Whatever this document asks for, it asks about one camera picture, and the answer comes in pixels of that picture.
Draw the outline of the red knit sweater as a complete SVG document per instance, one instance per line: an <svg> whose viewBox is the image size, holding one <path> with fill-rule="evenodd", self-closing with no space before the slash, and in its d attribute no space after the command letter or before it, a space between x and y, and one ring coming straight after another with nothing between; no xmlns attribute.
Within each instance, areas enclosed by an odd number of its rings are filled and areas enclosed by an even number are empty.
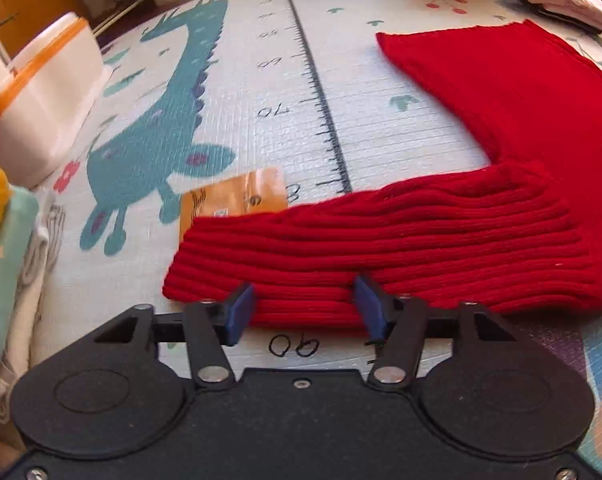
<svg viewBox="0 0 602 480"><path fill-rule="evenodd" d="M452 309L602 311L602 70L530 21L379 34L490 161L379 190L191 222L162 291L254 288L252 322L360 330L354 281Z"/></svg>

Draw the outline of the colourful folded clothes stack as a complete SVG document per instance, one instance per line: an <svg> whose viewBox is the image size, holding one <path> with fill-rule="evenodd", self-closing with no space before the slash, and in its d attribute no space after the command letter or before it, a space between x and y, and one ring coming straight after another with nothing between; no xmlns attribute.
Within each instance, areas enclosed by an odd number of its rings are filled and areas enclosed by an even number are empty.
<svg viewBox="0 0 602 480"><path fill-rule="evenodd" d="M0 422L10 419L10 395L30 368L43 285L65 219L53 191L13 186L0 168Z"/></svg>

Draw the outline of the white orange storage box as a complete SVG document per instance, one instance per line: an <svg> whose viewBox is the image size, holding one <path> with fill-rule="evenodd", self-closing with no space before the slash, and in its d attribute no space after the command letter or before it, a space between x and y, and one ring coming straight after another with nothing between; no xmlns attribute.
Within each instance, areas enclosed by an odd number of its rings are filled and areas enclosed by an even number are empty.
<svg viewBox="0 0 602 480"><path fill-rule="evenodd" d="M62 163L112 74L85 18L69 12L10 62L0 55L0 168L34 188Z"/></svg>

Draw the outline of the dark folded garment under pink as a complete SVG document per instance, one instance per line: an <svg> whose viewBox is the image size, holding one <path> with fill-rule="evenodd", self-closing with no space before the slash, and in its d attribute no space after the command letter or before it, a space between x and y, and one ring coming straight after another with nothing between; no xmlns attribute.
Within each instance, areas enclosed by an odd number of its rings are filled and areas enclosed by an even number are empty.
<svg viewBox="0 0 602 480"><path fill-rule="evenodd" d="M537 15L542 15L542 16L545 16L545 18L553 18L554 20L557 20L557 21L569 23L580 29L585 30L586 32L589 32L590 34L596 34L596 35L602 34L602 27L599 25L588 24L588 23L586 23L586 21L583 21L580 18L574 18L574 16L565 14L563 11L560 11L560 12L548 11L540 4L531 3L529 0L518 0L518 1L521 2L526 8L528 8L530 11L534 12Z"/></svg>

